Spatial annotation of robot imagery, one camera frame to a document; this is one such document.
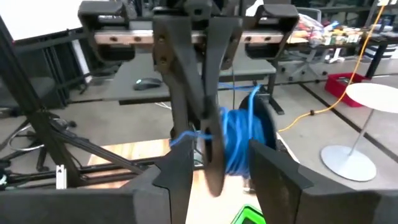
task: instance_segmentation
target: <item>whiteboard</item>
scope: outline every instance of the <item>whiteboard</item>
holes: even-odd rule
[[[82,0],[0,0],[0,16],[14,40],[80,28]]]

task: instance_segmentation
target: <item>white table top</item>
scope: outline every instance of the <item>white table top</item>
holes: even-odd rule
[[[80,28],[82,0],[0,0],[0,15],[14,40]]]
[[[354,83],[347,95],[364,106],[378,111],[398,113],[398,89],[376,83]]]

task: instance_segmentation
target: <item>gray desk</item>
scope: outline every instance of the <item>gray desk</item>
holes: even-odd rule
[[[233,63],[235,81],[262,80],[273,74],[276,69],[266,60],[251,60],[244,53],[243,47],[236,52]],[[154,103],[169,101],[169,89],[165,84],[159,88],[135,91],[132,86],[138,79],[151,77],[162,79],[153,71],[152,55],[138,54],[134,60],[124,63],[116,73],[114,80],[105,92],[103,99],[119,101],[121,105]],[[221,71],[220,82],[232,81],[232,69]]]

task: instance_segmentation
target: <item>round table base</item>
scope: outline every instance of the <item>round table base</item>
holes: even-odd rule
[[[336,174],[355,181],[369,181],[376,176],[376,166],[364,154],[350,147],[327,146],[321,151],[323,163]]]

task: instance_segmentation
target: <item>office chair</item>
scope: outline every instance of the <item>office chair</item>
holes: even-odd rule
[[[55,81],[49,77],[31,78],[30,82],[40,99],[44,98],[52,90],[55,89]],[[18,103],[14,100],[7,87],[1,83],[0,79],[0,108],[16,109],[18,107]],[[61,119],[58,115],[50,112],[49,115],[54,121],[60,123],[65,129],[76,127],[76,122],[74,121],[66,121],[64,119]],[[0,151],[3,150],[6,146],[9,146],[12,150],[15,151],[8,156],[0,158],[0,167],[9,167],[11,165],[11,159],[15,159],[19,156],[27,154],[28,152],[39,149],[40,154],[39,158],[37,159],[36,169],[39,172],[49,169],[48,167],[44,167],[47,150],[40,142],[40,140],[36,137],[34,131],[28,131],[30,128],[31,125],[29,124],[28,120],[25,120],[11,135],[8,136],[5,141],[0,144]],[[13,145],[13,141],[17,138],[28,138],[28,140],[31,141],[31,144],[28,147],[16,147],[15,145]]]
[[[311,17],[312,19],[315,19],[318,22],[321,22],[322,19],[322,13],[320,10],[318,9],[309,9],[309,8],[303,8],[303,7],[298,7],[297,8],[298,13],[306,15]],[[294,55],[299,56],[301,58],[304,59],[304,61],[302,63],[300,63],[298,65],[297,68],[295,68],[295,71],[289,74],[289,81],[293,80],[294,76],[297,76],[299,74],[303,75],[305,74],[306,71],[311,72],[312,74],[314,74],[317,78],[318,73],[315,72],[313,70],[313,68],[310,66],[313,63],[318,63],[318,62],[323,62],[327,53],[329,52],[329,50],[317,50],[317,49],[312,49],[308,51],[303,51],[303,52],[296,52]],[[286,68],[285,67],[281,67],[281,72],[285,72]]]

